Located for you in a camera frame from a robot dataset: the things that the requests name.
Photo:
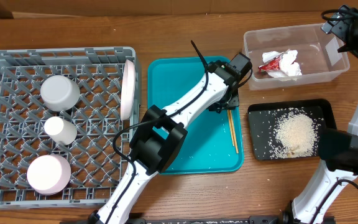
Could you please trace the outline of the red snack wrapper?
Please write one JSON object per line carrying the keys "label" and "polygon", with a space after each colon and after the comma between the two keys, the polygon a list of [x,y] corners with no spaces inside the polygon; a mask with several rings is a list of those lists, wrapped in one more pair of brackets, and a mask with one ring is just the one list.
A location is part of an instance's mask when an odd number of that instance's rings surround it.
{"label": "red snack wrapper", "polygon": [[263,65],[259,66],[259,71],[260,72],[268,72],[268,71],[280,71],[280,62],[282,60],[282,56],[278,55],[272,59],[270,59],[269,61],[267,61],[266,63],[264,63]]}

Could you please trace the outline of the white napkin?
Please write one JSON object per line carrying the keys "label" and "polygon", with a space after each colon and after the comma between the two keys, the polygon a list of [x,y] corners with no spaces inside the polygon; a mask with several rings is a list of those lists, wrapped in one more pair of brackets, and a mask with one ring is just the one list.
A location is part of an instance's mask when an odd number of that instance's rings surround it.
{"label": "white napkin", "polygon": [[266,72],[272,78],[281,78],[281,77],[295,77],[302,75],[300,64],[296,62],[298,55],[297,50],[286,50],[284,52],[265,52],[262,54],[263,64],[269,61],[270,59],[281,55],[282,60],[280,62],[280,71],[268,71]]}

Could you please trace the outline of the large white plate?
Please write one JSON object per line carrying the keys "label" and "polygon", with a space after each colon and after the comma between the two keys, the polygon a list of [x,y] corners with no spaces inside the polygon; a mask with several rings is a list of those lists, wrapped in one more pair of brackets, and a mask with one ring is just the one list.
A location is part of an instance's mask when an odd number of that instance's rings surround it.
{"label": "large white plate", "polygon": [[131,117],[135,95],[135,65],[132,61],[126,60],[122,76],[121,87],[121,120],[127,120]]}

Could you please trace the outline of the cream white cup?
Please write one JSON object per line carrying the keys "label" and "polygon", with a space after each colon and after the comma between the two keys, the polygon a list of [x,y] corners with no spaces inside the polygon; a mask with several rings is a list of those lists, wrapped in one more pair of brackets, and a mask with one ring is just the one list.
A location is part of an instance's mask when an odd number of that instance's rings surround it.
{"label": "cream white cup", "polygon": [[57,116],[46,120],[44,131],[53,141],[61,145],[71,144],[77,136],[75,125]]}

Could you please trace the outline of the grey white small bowl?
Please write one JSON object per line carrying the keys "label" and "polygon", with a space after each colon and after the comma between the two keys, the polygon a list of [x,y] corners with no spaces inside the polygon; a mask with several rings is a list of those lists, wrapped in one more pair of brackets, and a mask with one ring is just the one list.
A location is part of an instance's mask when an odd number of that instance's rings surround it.
{"label": "grey white small bowl", "polygon": [[47,78],[40,89],[46,107],[52,111],[66,111],[74,107],[80,97],[79,86],[62,75]]}

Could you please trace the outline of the pink shallow bowl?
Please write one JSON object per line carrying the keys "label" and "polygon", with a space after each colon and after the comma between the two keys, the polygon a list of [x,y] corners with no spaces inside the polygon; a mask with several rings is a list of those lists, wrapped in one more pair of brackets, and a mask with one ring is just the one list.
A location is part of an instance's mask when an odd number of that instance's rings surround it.
{"label": "pink shallow bowl", "polygon": [[53,195],[62,191],[70,181],[71,167],[58,155],[36,158],[27,169],[27,181],[38,193]]}

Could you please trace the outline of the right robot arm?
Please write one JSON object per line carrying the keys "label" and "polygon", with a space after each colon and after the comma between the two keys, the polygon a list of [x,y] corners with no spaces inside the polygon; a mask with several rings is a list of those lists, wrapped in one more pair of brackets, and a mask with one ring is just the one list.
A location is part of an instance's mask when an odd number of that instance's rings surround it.
{"label": "right robot arm", "polygon": [[[322,30],[344,45],[338,52],[358,58],[358,9],[346,5],[324,11]],[[277,223],[334,223],[324,215],[345,186],[358,177],[358,105],[346,132],[326,129],[318,145],[319,166],[305,189],[278,217]]]}

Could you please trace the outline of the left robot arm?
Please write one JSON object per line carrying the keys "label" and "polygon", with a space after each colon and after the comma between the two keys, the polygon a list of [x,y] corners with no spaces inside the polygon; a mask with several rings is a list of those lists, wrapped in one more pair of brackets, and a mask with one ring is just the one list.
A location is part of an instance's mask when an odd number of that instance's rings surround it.
{"label": "left robot arm", "polygon": [[132,125],[135,133],[124,155],[113,142],[116,154],[128,162],[110,199],[88,218],[88,223],[125,224],[145,186],[165,171],[177,157],[188,126],[205,110],[220,113],[238,107],[238,89],[250,78],[250,58],[238,53],[230,62],[203,62],[201,80],[176,102],[160,109],[151,106],[142,121]]}

